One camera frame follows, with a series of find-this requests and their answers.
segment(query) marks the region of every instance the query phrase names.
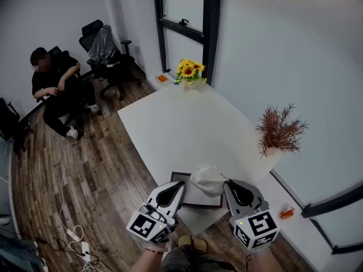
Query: flower pot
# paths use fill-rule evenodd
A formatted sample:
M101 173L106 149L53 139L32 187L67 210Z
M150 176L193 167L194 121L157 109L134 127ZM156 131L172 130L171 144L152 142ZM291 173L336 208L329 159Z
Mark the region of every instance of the flower pot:
M203 84L201 79L195 80L193 83L189 84L186 80L184 80L184 88L188 90L196 90Z

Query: dried plant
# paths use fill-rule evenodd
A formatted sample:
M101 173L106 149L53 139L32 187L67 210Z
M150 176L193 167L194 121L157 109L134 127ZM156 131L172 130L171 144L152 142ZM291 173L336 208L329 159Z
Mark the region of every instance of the dried plant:
M267 106L263 118L259 121L261 125L257 125L256 130L262 134L260 140L263 155L267 156L267 149L277 148L282 152L300 151L301 135L308 129L307 123L300 119L290 120L289 116L295 108L294 104L289 104L282 111L278 107Z

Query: plastic bag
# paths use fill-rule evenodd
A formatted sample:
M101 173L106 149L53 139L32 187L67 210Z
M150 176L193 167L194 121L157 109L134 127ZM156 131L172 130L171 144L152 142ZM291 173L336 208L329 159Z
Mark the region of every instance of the plastic bag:
M199 165L191 175L192 184L208 197L218 197L224 194L223 185L226 181L228 179L212 161Z
M96 65L109 62L117 53L120 53L113 41L111 27L104 25L97 33L88 55L95 61Z

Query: black shirt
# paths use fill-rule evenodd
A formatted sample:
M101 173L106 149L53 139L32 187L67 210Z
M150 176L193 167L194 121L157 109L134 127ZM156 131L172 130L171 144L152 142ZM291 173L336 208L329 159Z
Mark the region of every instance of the black shirt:
M64 54L52 56L50 59L50 71L35 71L33 74L33 95L42 88L58 87L61 77L70 67L75 66L76 64L77 60L73 57Z

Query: human hand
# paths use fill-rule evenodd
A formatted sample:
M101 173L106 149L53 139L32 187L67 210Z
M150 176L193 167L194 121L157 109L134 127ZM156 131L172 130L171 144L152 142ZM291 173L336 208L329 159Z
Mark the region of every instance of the human hand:
M58 88L56 87L48 88L48 95L58 96Z
M58 83L58 89L63 92L65 89L65 80L60 79L59 83Z

